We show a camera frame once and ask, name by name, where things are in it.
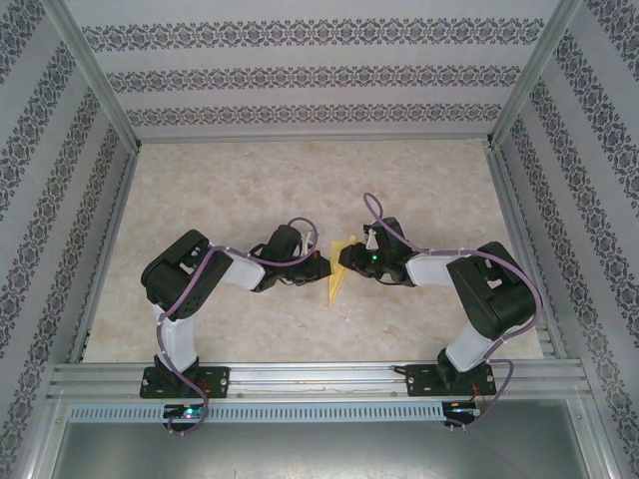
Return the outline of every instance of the black servo bracket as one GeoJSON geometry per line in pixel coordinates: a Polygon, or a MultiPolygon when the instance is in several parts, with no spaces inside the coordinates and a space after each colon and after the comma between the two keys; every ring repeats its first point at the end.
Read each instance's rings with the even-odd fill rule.
{"type": "MultiPolygon", "coordinates": [[[[182,374],[200,387],[211,399],[225,399],[229,391],[231,370],[222,366],[200,366],[196,360],[182,374]]],[[[142,376],[140,397],[143,399],[200,399],[200,395],[182,382],[155,356],[155,366],[147,367],[142,376]]]]}
{"type": "Polygon", "coordinates": [[[393,370],[405,377],[409,397],[473,396],[473,384],[484,396],[492,396],[497,392],[492,367],[486,363],[462,373],[449,388],[441,380],[437,364],[409,364],[396,366],[393,370]]]}

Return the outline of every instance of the yellow triangular block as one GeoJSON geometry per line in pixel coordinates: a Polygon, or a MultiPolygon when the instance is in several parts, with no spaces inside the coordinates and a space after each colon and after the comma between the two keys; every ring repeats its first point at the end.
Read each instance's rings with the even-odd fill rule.
{"type": "Polygon", "coordinates": [[[351,244],[357,242],[355,235],[350,235],[350,238],[346,241],[331,241],[330,242],[330,276],[328,277],[328,305],[332,306],[337,297],[337,292],[341,287],[343,276],[346,273],[346,268],[339,264],[339,254],[341,250],[351,244]]]}

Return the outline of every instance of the enclosure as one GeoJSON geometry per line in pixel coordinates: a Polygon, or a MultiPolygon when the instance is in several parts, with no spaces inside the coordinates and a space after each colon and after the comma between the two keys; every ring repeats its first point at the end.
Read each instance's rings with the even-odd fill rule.
{"type": "Polygon", "coordinates": [[[0,12],[1,477],[639,475],[636,0],[0,12]],[[195,343],[226,397],[170,437],[180,399],[140,397],[145,266],[190,229],[249,251],[299,216],[329,258],[364,192],[424,247],[500,241],[539,289],[490,416],[451,434],[394,371],[464,329],[455,290],[347,271],[331,306],[326,279],[217,287],[195,343]]]}

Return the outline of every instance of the damask stripe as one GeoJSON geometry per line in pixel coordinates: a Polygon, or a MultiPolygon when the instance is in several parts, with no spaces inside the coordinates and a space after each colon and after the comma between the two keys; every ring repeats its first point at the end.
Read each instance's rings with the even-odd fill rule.
{"type": "MultiPolygon", "coordinates": [[[[561,269],[561,276],[568,290],[568,297],[573,304],[576,319],[583,331],[585,344],[591,354],[597,377],[602,383],[606,402],[612,411],[613,420],[617,424],[617,433],[627,448],[626,453],[630,458],[632,471],[639,475],[639,424],[636,413],[633,411],[632,399],[624,390],[623,380],[619,378],[621,371],[619,365],[614,361],[610,341],[602,332],[603,327],[599,320],[599,313],[592,305],[588,285],[583,281],[581,268],[575,259],[575,253],[572,250],[563,219],[552,198],[537,153],[521,117],[515,121],[510,134],[523,164],[530,188],[534,192],[535,201],[554,249],[557,265],[561,269]]],[[[506,169],[514,187],[508,162],[506,162],[506,169]]],[[[517,200],[523,214],[519,196],[517,196],[517,200]]]]}
{"type": "Polygon", "coordinates": [[[639,12],[628,1],[588,0],[588,8],[639,82],[639,12]]]}
{"type": "Polygon", "coordinates": [[[38,0],[15,0],[0,21],[0,85],[45,16],[38,0]]]}
{"type": "Polygon", "coordinates": [[[20,185],[25,167],[31,162],[35,147],[44,128],[49,124],[53,109],[58,104],[76,64],[64,42],[56,49],[47,69],[29,99],[24,115],[13,129],[0,157],[0,222],[4,220],[11,197],[20,185]]]}
{"type": "Polygon", "coordinates": [[[128,110],[134,127],[365,122],[492,122],[499,104],[281,105],[128,110]]]}
{"type": "Polygon", "coordinates": [[[511,87],[519,67],[369,66],[110,73],[116,93],[336,87],[511,87]]]}
{"type": "Polygon", "coordinates": [[[302,45],[532,45],[540,18],[391,18],[108,25],[82,30],[94,52],[302,45]]]}
{"type": "Polygon", "coordinates": [[[617,306],[622,309],[621,316],[627,321],[626,327],[636,339],[635,347],[639,347],[639,286],[634,282],[634,274],[629,271],[628,259],[617,245],[617,236],[610,230],[608,216],[600,206],[601,202],[591,185],[588,172],[543,80],[530,92],[530,100],[557,156],[572,198],[585,221],[595,252],[601,258],[599,262],[610,283],[610,290],[615,293],[617,306]]]}
{"type": "MultiPolygon", "coordinates": [[[[82,196],[82,204],[78,209],[76,219],[69,233],[69,239],[62,253],[59,269],[55,273],[54,281],[51,284],[51,293],[47,297],[46,307],[42,310],[43,316],[38,322],[38,331],[34,336],[34,341],[29,346],[25,369],[20,374],[18,381],[19,388],[14,393],[15,400],[9,406],[9,420],[3,424],[4,431],[2,437],[0,437],[0,477],[10,477],[11,469],[16,462],[18,450],[24,439],[23,434],[27,429],[28,419],[33,411],[36,392],[40,387],[44,364],[51,354],[51,347],[58,331],[58,324],[64,312],[66,300],[69,296],[91,223],[98,207],[100,195],[113,164],[114,154],[119,142],[118,134],[111,126],[100,147],[100,153],[96,159],[91,178],[82,196]]],[[[130,156],[127,158],[120,174],[107,225],[100,242],[98,256],[93,265],[92,275],[95,275],[97,271],[99,257],[104,247],[104,240],[117,204],[118,194],[128,168],[129,159],[130,156]]]]}
{"type": "Polygon", "coordinates": [[[571,33],[561,39],[554,55],[601,148],[608,155],[631,207],[639,210],[639,149],[571,33]]]}
{"type": "Polygon", "coordinates": [[[9,270],[6,285],[0,296],[0,358],[11,339],[16,318],[20,315],[25,293],[31,287],[31,278],[40,262],[49,233],[60,211],[60,205],[71,182],[80,154],[98,115],[100,103],[91,89],[85,93],[78,107],[67,138],[62,144],[49,178],[45,183],[38,205],[24,235],[24,242],[18,247],[9,270]]]}

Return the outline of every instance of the purple cable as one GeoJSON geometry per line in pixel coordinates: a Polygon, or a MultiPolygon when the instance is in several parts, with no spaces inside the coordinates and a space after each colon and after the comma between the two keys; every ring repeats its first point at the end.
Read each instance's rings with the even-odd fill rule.
{"type": "MultiPolygon", "coordinates": [[[[296,217],[289,221],[288,226],[292,225],[295,222],[305,222],[308,225],[310,225],[311,228],[313,229],[313,233],[314,233],[313,246],[311,247],[311,249],[309,249],[309,251],[304,256],[301,256],[297,259],[294,259],[292,261],[287,261],[287,262],[273,262],[273,261],[267,261],[265,259],[259,259],[258,257],[251,256],[250,254],[239,251],[233,247],[212,246],[211,248],[209,248],[209,250],[207,251],[207,254],[204,256],[204,258],[202,259],[202,262],[198,266],[196,272],[193,274],[193,276],[189,280],[189,284],[187,284],[187,287],[184,289],[184,291],[182,291],[182,294],[180,294],[180,297],[178,297],[176,302],[173,303],[173,305],[169,308],[169,310],[163,312],[158,317],[158,325],[156,327],[156,337],[158,339],[158,346],[160,346],[160,353],[162,354],[162,357],[164,357],[165,361],[167,362],[167,365],[169,366],[169,369],[171,369],[171,372],[173,372],[176,376],[178,376],[178,378],[182,382],[184,382],[187,386],[189,386],[191,389],[196,391],[203,400],[202,406],[204,407],[204,413],[202,414],[198,422],[196,422],[193,426],[191,426],[189,429],[185,431],[180,431],[181,436],[185,436],[187,434],[190,434],[196,431],[202,426],[202,424],[204,424],[204,421],[206,420],[207,415],[209,414],[209,396],[207,396],[207,394],[205,394],[205,392],[200,387],[198,387],[196,384],[191,382],[184,374],[182,374],[180,370],[176,367],[176,365],[173,363],[171,358],[167,355],[167,350],[164,344],[164,340],[162,339],[162,325],[164,323],[164,320],[167,317],[170,317],[174,312],[178,310],[180,305],[184,302],[184,300],[187,298],[189,293],[195,287],[196,283],[198,282],[198,279],[202,275],[202,271],[205,270],[205,266],[211,260],[213,253],[216,251],[231,252],[238,256],[243,256],[246,259],[249,259],[253,262],[256,262],[259,264],[265,264],[267,266],[281,266],[281,267],[293,266],[295,264],[301,263],[302,261],[306,261],[309,257],[311,257],[311,255],[317,249],[318,239],[320,237],[320,234],[318,233],[318,228],[316,227],[315,223],[313,223],[311,220],[308,220],[303,217],[296,217]]],[[[167,425],[170,434],[173,434],[175,432],[174,429],[171,427],[172,423],[173,423],[173,418],[170,418],[169,423],[167,425]]]]}
{"type": "MultiPolygon", "coordinates": [[[[519,334],[523,334],[527,330],[529,330],[532,327],[534,327],[534,325],[537,323],[537,321],[539,320],[539,315],[541,314],[541,296],[539,295],[539,290],[537,289],[537,287],[534,285],[534,283],[530,280],[530,278],[528,276],[526,276],[526,274],[521,269],[519,269],[518,267],[513,266],[508,261],[505,261],[504,259],[501,259],[500,257],[495,256],[494,254],[490,254],[488,252],[483,252],[483,251],[478,251],[476,249],[439,249],[439,250],[434,250],[434,249],[427,249],[427,248],[419,247],[416,244],[410,242],[408,239],[404,238],[402,235],[397,233],[389,225],[386,224],[386,222],[381,218],[381,216],[383,215],[383,207],[381,206],[381,203],[379,202],[379,200],[377,199],[377,197],[374,194],[372,194],[372,193],[364,193],[363,194],[363,202],[366,205],[366,207],[368,208],[368,210],[370,211],[370,213],[372,214],[372,217],[375,218],[376,222],[378,222],[385,230],[387,230],[390,234],[392,234],[398,240],[403,242],[406,246],[410,247],[413,251],[423,252],[424,254],[428,254],[428,255],[431,255],[431,256],[453,256],[453,255],[470,254],[470,255],[484,257],[486,259],[489,259],[491,261],[496,262],[497,264],[501,265],[502,267],[505,267],[506,269],[511,270],[513,273],[515,273],[523,281],[523,283],[526,286],[528,286],[528,289],[530,289],[530,292],[532,293],[532,297],[534,298],[534,301],[535,301],[535,313],[533,314],[532,319],[530,319],[530,321],[528,321],[526,323],[526,325],[520,327],[516,331],[513,331],[513,332],[511,332],[509,334],[504,334],[502,337],[500,337],[498,339],[498,341],[495,341],[495,343],[490,347],[490,349],[488,349],[486,351],[486,353],[483,355],[483,360],[488,361],[490,355],[501,344],[506,342],[507,339],[510,339],[511,337],[514,337],[514,336],[518,336],[519,334]],[[374,208],[372,207],[372,205],[370,204],[368,199],[371,199],[371,200],[373,200],[375,202],[375,204],[377,205],[377,208],[379,209],[379,213],[374,210],[374,208]]],[[[491,359],[489,362],[491,362],[491,363],[508,363],[510,365],[510,370],[509,370],[508,375],[506,376],[506,379],[504,380],[503,384],[501,385],[501,387],[499,388],[497,393],[492,398],[492,401],[490,401],[490,404],[488,405],[486,410],[479,416],[479,418],[482,417],[482,416],[485,416],[488,413],[488,411],[490,409],[492,409],[492,406],[497,402],[499,397],[501,397],[501,395],[503,394],[503,392],[506,389],[506,386],[510,382],[510,379],[512,379],[512,374],[513,374],[514,368],[515,368],[514,363],[510,359],[491,359]]],[[[476,422],[478,422],[479,418],[475,419],[471,424],[475,424],[476,422]]]]}

